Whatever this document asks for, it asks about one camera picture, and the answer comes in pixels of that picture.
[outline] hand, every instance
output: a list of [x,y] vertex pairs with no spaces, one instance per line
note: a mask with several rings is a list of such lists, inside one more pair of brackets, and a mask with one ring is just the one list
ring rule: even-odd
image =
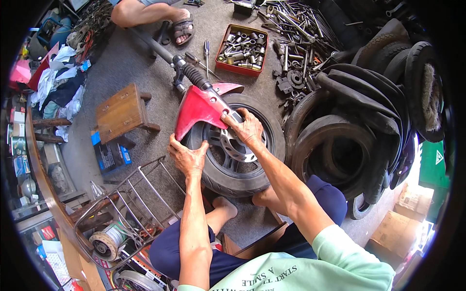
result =
[[204,169],[204,160],[209,143],[203,141],[199,149],[191,150],[179,143],[175,139],[175,134],[170,136],[170,144],[167,147],[168,152],[175,166],[188,177],[201,177]]
[[246,108],[238,108],[236,111],[244,116],[244,122],[238,123],[230,115],[222,114],[220,118],[228,124],[236,133],[236,135],[250,148],[260,146],[262,143],[262,132],[264,128],[262,123]]

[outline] brown sandal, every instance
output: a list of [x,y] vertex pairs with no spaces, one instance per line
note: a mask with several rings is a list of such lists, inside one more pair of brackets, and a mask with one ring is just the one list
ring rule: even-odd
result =
[[175,43],[176,38],[189,34],[188,38],[182,41],[181,43],[177,43],[179,46],[182,44],[187,43],[191,38],[194,36],[194,18],[191,15],[188,18],[183,18],[182,20],[178,20],[172,24],[173,30],[175,31]]

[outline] mint green t-shirt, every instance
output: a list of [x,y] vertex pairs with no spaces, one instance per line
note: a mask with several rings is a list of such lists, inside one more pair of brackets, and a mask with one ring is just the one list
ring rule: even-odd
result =
[[[383,290],[391,289],[395,272],[357,245],[336,224],[312,242],[317,260],[284,252],[268,253],[238,267],[210,291]],[[201,291],[180,285],[178,291]]]

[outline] red fender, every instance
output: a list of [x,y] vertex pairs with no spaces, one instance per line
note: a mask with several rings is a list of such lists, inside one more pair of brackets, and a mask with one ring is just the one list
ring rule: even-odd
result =
[[[231,83],[213,84],[214,90],[221,96],[228,92],[241,93],[244,86]],[[217,96],[209,91],[202,91],[196,86],[190,86],[179,106],[175,128],[175,138],[181,141],[196,122],[204,121],[221,129],[227,129],[220,115],[227,109],[223,102],[216,102]]]

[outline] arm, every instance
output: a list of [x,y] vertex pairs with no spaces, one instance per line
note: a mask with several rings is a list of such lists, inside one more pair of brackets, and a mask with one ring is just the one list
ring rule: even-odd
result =
[[186,198],[180,222],[179,284],[209,289],[212,249],[209,241],[206,212],[202,203],[201,175],[209,144],[204,141],[197,150],[190,150],[170,136],[168,151],[175,165],[186,176]]
[[263,131],[260,121],[245,108],[237,110],[245,121],[237,123],[231,116],[222,115],[222,120],[236,132],[238,137],[254,152],[289,217],[312,244],[324,228],[334,224],[317,202],[314,194],[280,160],[272,155],[261,141]]

